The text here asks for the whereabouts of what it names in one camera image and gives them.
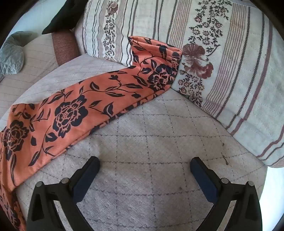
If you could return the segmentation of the pink maroon bolster cushion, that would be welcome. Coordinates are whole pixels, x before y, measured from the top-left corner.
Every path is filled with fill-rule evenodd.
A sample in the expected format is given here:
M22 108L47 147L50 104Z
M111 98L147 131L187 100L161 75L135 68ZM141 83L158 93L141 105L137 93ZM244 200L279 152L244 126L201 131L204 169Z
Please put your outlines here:
M73 31L41 35L23 47L24 65L1 80L1 116L33 84L80 55Z

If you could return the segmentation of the orange black floral garment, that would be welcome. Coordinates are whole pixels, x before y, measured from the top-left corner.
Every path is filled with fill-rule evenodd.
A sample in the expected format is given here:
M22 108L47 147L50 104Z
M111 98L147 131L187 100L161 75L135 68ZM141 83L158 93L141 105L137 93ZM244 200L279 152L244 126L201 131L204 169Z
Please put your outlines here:
M57 156L173 84L182 51L146 37L129 37L132 64L87 78L40 103L12 107L1 131L1 207L25 230L15 188Z

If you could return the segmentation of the striped floral pillow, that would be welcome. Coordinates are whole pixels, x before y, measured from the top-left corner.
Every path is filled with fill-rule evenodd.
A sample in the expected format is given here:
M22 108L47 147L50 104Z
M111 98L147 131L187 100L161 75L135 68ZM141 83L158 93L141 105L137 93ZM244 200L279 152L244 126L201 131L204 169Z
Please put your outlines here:
M183 51L172 87L269 167L283 167L283 39L250 1L88 1L79 50L129 65L129 36Z

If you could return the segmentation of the pink quilted bed cover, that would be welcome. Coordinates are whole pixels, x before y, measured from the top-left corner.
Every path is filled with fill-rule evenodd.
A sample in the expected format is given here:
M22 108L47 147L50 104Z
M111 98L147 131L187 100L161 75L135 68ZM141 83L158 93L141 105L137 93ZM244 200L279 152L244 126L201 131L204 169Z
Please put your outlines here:
M211 209L190 171L198 156L219 177L252 181L261 194L267 167L214 119L168 90L83 139L15 191L25 221L38 181L58 183L91 156L101 168L78 204L95 230L195 230Z

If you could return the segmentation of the grey quilted pillow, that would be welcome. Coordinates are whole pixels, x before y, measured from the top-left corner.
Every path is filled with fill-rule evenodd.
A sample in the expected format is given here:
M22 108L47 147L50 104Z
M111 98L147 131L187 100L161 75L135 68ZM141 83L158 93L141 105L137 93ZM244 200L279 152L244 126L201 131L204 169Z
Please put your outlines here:
M23 47L31 36L31 32L17 31L6 39L1 47L1 80L6 75L15 75L21 71L24 65Z

